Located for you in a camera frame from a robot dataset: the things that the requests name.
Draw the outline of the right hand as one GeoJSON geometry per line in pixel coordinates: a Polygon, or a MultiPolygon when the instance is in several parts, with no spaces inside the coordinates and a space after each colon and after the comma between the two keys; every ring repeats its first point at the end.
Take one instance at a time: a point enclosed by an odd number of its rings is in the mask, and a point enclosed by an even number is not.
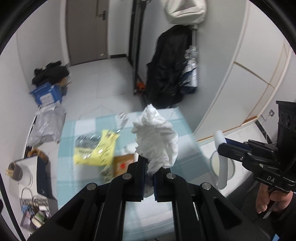
{"type": "Polygon", "coordinates": [[[268,186],[260,184],[255,208],[257,213],[262,213],[267,210],[267,206],[271,201],[277,202],[273,211],[284,210],[291,203],[294,193],[291,191],[288,194],[280,191],[268,192],[268,186]]]}

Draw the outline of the white shoulder bag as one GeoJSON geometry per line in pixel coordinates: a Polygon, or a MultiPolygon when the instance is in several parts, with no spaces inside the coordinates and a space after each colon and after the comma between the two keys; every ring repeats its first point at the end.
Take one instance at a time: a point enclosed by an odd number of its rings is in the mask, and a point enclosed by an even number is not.
{"type": "Polygon", "coordinates": [[[207,13],[205,0],[166,0],[161,1],[166,18],[176,25],[198,25],[207,13]]]}

